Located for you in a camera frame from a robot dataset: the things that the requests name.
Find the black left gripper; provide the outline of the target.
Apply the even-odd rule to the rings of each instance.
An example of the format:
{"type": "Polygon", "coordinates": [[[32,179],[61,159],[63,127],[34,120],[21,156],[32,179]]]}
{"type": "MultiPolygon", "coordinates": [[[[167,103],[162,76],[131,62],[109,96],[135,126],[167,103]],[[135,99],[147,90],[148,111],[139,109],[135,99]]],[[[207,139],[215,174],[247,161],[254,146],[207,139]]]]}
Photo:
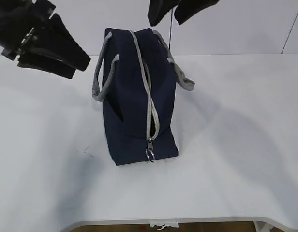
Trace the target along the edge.
{"type": "Polygon", "coordinates": [[[18,58],[18,67],[72,79],[76,70],[86,70],[90,57],[73,39],[61,17],[52,15],[55,8],[48,0],[0,0],[1,54],[14,60],[21,53],[26,35],[41,25],[32,34],[28,53],[18,58]]]}

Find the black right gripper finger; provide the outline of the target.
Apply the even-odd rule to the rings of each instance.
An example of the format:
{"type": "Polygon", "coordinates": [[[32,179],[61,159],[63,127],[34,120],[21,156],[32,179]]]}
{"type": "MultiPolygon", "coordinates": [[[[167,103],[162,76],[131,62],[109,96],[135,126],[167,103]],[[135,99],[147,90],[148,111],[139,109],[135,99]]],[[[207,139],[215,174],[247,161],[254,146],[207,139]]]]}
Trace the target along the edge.
{"type": "Polygon", "coordinates": [[[198,12],[217,4],[219,0],[181,0],[174,12],[174,17],[182,25],[198,12]]]}
{"type": "Polygon", "coordinates": [[[156,26],[164,18],[164,16],[175,6],[180,0],[150,0],[148,9],[148,20],[151,26],[156,26]]]}

